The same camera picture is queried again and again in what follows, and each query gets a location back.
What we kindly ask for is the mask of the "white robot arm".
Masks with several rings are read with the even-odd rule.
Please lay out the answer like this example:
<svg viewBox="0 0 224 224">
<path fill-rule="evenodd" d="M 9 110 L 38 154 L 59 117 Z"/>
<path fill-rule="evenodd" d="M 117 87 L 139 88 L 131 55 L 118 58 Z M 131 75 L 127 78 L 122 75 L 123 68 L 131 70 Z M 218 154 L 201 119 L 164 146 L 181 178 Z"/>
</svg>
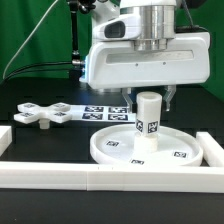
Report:
<svg viewBox="0 0 224 224">
<path fill-rule="evenodd" d="M 175 11 L 186 0 L 96 2 L 92 46 L 80 80 L 93 89 L 164 86 L 170 102 L 178 84 L 205 82 L 210 75 L 209 32 L 177 26 Z"/>
</svg>

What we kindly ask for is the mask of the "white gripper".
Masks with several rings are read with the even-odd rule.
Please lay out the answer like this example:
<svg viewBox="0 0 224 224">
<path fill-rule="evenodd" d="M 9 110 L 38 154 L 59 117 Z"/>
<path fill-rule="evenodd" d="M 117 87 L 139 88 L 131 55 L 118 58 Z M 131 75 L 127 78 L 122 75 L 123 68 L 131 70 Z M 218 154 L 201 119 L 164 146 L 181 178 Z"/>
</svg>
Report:
<svg viewBox="0 0 224 224">
<path fill-rule="evenodd" d="M 131 87 L 164 86 L 166 111 L 178 84 L 205 82 L 210 75 L 210 35 L 180 33 L 160 51 L 135 51 L 133 41 L 99 42 L 87 58 L 87 83 L 93 89 L 123 88 L 129 113 L 136 112 Z"/>
</svg>

